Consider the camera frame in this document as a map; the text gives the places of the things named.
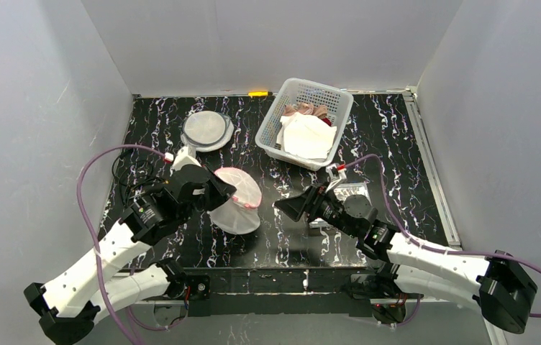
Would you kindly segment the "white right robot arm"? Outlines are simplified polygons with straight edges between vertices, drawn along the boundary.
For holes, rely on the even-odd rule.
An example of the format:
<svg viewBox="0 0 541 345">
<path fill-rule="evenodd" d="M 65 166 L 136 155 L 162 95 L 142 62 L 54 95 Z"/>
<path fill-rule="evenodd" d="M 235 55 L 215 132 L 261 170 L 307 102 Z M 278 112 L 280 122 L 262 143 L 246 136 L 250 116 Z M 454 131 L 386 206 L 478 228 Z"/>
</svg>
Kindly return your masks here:
<svg viewBox="0 0 541 345">
<path fill-rule="evenodd" d="M 312 185 L 302 194 L 280 199 L 274 207 L 293 221 L 322 219 L 357 240 L 367 258 L 381 260 L 378 285 L 390 293 L 423 295 L 479 310 L 494 326 L 523 334 L 537 285 L 509 254 L 497 251 L 482 257 L 407 236 L 378 219 L 364 195 L 339 200 L 325 185 Z"/>
</svg>

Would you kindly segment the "white bra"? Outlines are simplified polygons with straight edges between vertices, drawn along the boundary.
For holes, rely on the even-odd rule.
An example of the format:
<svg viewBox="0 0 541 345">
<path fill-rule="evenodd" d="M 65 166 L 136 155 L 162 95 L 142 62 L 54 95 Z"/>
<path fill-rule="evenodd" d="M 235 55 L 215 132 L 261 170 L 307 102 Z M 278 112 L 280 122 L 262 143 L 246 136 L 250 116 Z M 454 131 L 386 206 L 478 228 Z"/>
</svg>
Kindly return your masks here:
<svg viewBox="0 0 541 345">
<path fill-rule="evenodd" d="M 328 126 L 312 115 L 295 113 L 280 117 L 277 143 L 291 155 L 308 160 L 325 160 L 334 144 L 337 127 Z"/>
</svg>

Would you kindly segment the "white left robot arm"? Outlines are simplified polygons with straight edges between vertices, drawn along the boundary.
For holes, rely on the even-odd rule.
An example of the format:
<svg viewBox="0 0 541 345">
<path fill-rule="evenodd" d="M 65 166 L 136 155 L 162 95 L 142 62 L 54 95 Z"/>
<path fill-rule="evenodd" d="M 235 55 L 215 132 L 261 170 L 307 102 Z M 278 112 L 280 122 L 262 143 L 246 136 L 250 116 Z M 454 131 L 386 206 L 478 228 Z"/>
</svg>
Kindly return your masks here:
<svg viewBox="0 0 541 345">
<path fill-rule="evenodd" d="M 236 191 L 209 168 L 185 165 L 169 181 L 136 197 L 74 265 L 53 280 L 24 289 L 46 337 L 54 344 L 75 344 L 99 321 L 138 301 L 162 295 L 186 298 L 192 287 L 174 259 L 162 259 L 118 280 L 113 277 L 193 216 L 230 201 Z"/>
</svg>

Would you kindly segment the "white mesh bag pink trim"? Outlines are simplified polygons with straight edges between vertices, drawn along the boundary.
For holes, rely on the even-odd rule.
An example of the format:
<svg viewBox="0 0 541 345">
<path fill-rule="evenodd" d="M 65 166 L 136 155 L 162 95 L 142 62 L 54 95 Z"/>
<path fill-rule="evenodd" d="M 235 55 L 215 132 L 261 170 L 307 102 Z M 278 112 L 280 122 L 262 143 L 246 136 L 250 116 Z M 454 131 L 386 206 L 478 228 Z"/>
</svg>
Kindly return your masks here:
<svg viewBox="0 0 541 345">
<path fill-rule="evenodd" d="M 228 234 L 254 232 L 260 226 L 258 208 L 262 201 L 257 182 L 250 174 L 236 167 L 221 167 L 215 171 L 215 175 L 237 190 L 226 203 L 209 212 L 211 222 Z"/>
</svg>

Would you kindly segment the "white mesh bag blue trim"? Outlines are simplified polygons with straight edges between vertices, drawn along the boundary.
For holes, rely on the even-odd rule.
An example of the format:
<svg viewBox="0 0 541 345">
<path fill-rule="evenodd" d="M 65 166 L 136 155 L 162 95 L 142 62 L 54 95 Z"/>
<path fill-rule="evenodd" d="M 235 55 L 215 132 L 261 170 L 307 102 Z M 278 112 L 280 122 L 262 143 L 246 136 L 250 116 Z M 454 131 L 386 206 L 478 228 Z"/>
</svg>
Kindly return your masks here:
<svg viewBox="0 0 541 345">
<path fill-rule="evenodd" d="M 182 124 L 181 141 L 197 152 L 221 149 L 232 138 L 235 126 L 231 119 L 215 111 L 199 111 L 186 117 Z"/>
</svg>

